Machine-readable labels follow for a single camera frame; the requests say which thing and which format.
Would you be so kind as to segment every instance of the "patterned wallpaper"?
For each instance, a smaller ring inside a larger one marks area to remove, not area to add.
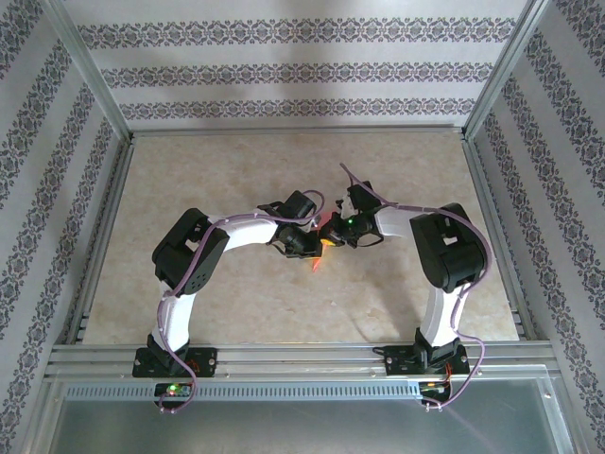
[[[1,0],[0,453],[21,452],[118,140],[37,1]]]
[[[605,452],[605,2],[558,0],[475,138],[534,325]]]
[[[130,127],[462,126],[525,0],[66,0]]]

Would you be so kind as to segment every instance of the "marble-patterned surface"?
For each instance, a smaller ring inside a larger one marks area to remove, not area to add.
[[[143,343],[159,300],[151,253],[184,210],[244,213],[294,189],[333,205],[348,185],[338,163],[393,201],[460,202],[485,232],[453,132],[215,135],[140,138],[113,227],[85,343]],[[413,239],[331,248],[317,272],[253,245],[226,253],[198,295],[192,342],[412,341],[427,298]],[[494,267],[469,296],[460,329],[516,340]]]

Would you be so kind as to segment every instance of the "enclosure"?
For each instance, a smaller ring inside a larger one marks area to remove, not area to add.
[[[3,0],[2,452],[605,451],[603,8]],[[295,190],[329,216],[340,163],[389,201],[460,203],[489,239],[464,395],[426,412],[426,377],[375,353],[423,321],[412,237],[314,264],[254,244],[193,305],[212,377],[160,414],[174,378],[133,376],[158,243],[189,208]]]

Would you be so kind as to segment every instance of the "black bracket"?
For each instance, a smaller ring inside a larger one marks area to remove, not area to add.
[[[372,188],[370,182],[364,184]],[[347,188],[351,204],[356,215],[343,219],[340,213],[333,213],[328,222],[323,224],[320,229],[320,238],[329,240],[334,246],[344,246],[348,244],[353,249],[367,248],[382,243],[385,238],[378,230],[374,215],[384,208],[379,199],[370,194],[366,189],[359,184],[353,184]],[[342,209],[343,201],[337,201],[337,207]],[[373,242],[359,245],[359,240],[362,237],[370,236],[375,238]]]
[[[416,328],[413,345],[387,345],[374,347],[373,352],[385,359],[387,375],[445,374],[449,364],[452,374],[469,374],[466,348],[455,338],[450,343],[433,347],[426,341],[420,328]]]
[[[458,203],[450,203],[441,209],[469,220]],[[419,215],[409,224],[424,275],[433,287],[451,293],[478,279],[487,262],[487,252],[467,226],[438,213]]]
[[[198,208],[190,208],[183,213],[151,256],[155,263],[155,275],[160,281],[166,281],[171,288],[178,285],[196,253],[187,242],[200,241],[211,225],[208,217]],[[193,295],[208,283],[228,242],[229,236],[224,230],[212,231],[193,273],[176,296]]]
[[[424,367],[416,356],[414,345],[387,345],[374,347],[373,352],[384,358],[387,375],[439,375],[445,374],[445,365],[452,367],[452,374],[469,374],[466,348],[459,344],[456,353],[439,365]]]
[[[285,202],[275,201],[266,205],[258,205],[260,210],[278,218],[305,218],[316,210],[317,206],[301,191],[294,191]],[[300,225],[288,222],[278,222],[275,235],[268,243],[273,245],[281,255],[287,258],[316,258],[321,257],[321,241],[317,232],[306,232]],[[275,243],[280,242],[284,248]]]
[[[150,341],[155,343],[151,335],[147,337],[147,345]],[[135,378],[188,378],[190,376],[166,351],[162,350],[162,353],[167,358],[159,355],[152,345],[137,349],[132,376]],[[197,377],[212,378],[215,376],[217,352],[215,348],[189,347],[187,344],[175,353],[184,359]]]

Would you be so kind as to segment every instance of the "robotic arm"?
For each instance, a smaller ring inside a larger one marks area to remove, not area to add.
[[[364,184],[371,188],[369,182]],[[384,205],[360,184],[352,184],[345,197],[337,201],[337,206],[339,211],[333,213],[320,230],[311,231],[313,222],[301,225],[296,219],[307,217],[312,210],[315,213],[316,205],[303,193],[295,191],[286,202],[260,205],[254,211],[287,221],[249,217],[215,228],[181,291],[164,302],[160,322],[167,347],[179,358],[185,358],[189,318],[196,293],[212,276],[220,256],[230,249],[266,243],[275,246],[286,257],[312,258],[321,256],[322,241],[333,246],[357,248],[377,244],[385,236],[412,236],[430,286],[423,322],[416,331],[413,350],[403,362],[415,363],[419,367],[414,370],[423,373],[442,369],[445,361],[459,354],[455,328],[465,296],[461,299],[454,328],[451,319],[459,295],[479,278],[485,267],[487,252],[481,241],[468,227],[442,214],[417,216]],[[468,220],[457,203],[446,205],[442,210]],[[163,291],[177,287],[194,257],[192,246],[201,240],[216,220],[192,208],[182,215],[158,245],[153,253],[153,262]],[[148,336],[147,346],[170,375],[179,371],[179,365],[166,351],[160,326],[156,326]],[[375,351],[382,354],[383,349]]]
[[[372,189],[370,182],[364,184]],[[455,355],[462,356],[457,331],[466,289],[479,279],[487,263],[487,252],[480,239],[468,227],[443,214],[418,216],[384,205],[359,184],[352,184],[342,201],[337,201],[337,206],[340,212],[334,213],[320,232],[320,237],[327,238],[334,246],[363,247],[360,242],[368,236],[372,238],[370,246],[385,236],[412,236],[415,240],[429,281],[428,302],[423,321],[416,330],[413,351],[403,354],[406,358],[401,360],[419,364],[420,371],[426,373],[439,370]],[[441,210],[469,220],[457,203],[445,205]],[[458,299],[460,303],[452,325]],[[374,351],[387,356],[385,349]]]

